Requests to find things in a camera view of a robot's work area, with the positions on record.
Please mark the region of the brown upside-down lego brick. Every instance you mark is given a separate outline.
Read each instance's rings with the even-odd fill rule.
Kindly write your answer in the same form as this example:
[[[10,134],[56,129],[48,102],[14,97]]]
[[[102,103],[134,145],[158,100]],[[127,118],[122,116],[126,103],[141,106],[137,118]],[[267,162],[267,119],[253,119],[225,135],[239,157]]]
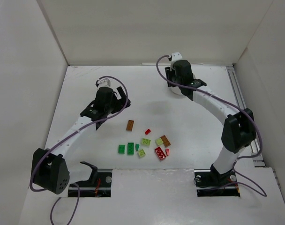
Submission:
[[[128,123],[127,123],[126,130],[127,131],[132,131],[133,125],[134,125],[134,121],[133,120],[129,120]]]

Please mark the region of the brown studded lego brick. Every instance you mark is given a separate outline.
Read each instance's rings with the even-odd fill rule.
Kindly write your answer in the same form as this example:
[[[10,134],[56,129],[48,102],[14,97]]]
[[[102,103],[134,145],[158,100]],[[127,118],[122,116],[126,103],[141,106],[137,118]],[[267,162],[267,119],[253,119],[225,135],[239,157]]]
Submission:
[[[171,143],[169,142],[169,140],[167,139],[167,137],[165,135],[161,136],[160,139],[162,140],[165,148],[167,148],[171,145]]]

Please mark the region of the large red lego brick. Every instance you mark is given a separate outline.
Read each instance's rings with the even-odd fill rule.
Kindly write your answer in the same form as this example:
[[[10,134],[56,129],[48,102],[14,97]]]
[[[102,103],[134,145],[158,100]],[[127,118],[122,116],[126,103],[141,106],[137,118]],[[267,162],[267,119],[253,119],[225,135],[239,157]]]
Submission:
[[[166,154],[163,152],[161,147],[157,147],[154,149],[155,154],[157,155],[160,161],[163,161],[166,158]]]

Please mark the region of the red sloped lego piece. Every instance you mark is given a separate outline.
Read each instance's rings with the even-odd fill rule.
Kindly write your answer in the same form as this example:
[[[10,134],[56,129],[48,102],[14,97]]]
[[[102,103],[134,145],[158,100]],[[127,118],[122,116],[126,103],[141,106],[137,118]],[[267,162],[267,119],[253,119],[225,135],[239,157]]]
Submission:
[[[170,154],[170,150],[169,149],[165,149],[166,155],[169,156]]]

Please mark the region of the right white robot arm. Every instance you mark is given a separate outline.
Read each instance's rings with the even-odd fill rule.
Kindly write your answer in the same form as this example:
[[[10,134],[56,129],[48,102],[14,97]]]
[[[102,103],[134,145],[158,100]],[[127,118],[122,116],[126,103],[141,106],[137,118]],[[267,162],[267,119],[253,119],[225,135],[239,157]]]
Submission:
[[[178,87],[183,96],[201,105],[223,125],[221,152],[209,171],[195,174],[196,185],[207,188],[235,183],[234,167],[240,153],[258,136],[253,112],[215,96],[206,82],[195,77],[187,60],[173,56],[169,60],[171,64],[165,68],[164,76],[168,87]]]

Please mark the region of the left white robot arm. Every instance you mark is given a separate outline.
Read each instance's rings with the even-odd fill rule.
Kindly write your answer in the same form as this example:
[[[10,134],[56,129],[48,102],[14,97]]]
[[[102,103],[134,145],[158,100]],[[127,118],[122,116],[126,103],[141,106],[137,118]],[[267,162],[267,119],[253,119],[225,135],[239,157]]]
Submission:
[[[51,148],[38,148],[33,153],[30,189],[33,192],[50,191],[61,194],[70,182],[66,159],[91,132],[128,108],[131,101],[126,87],[116,90],[99,87],[95,99],[80,113],[77,121]]]

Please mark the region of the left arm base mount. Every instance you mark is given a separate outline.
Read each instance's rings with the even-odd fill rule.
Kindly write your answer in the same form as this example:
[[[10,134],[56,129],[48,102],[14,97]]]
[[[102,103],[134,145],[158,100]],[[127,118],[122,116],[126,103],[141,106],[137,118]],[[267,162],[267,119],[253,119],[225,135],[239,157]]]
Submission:
[[[112,186],[112,169],[99,169],[97,166],[81,161],[70,171],[68,197],[110,197]]]

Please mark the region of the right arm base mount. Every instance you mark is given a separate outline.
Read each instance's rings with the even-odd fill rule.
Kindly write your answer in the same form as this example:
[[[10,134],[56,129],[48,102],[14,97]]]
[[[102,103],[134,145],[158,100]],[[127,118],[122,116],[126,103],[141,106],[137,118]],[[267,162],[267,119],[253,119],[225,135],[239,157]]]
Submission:
[[[194,170],[194,184],[198,197],[240,197],[233,171],[219,175],[210,169]]]

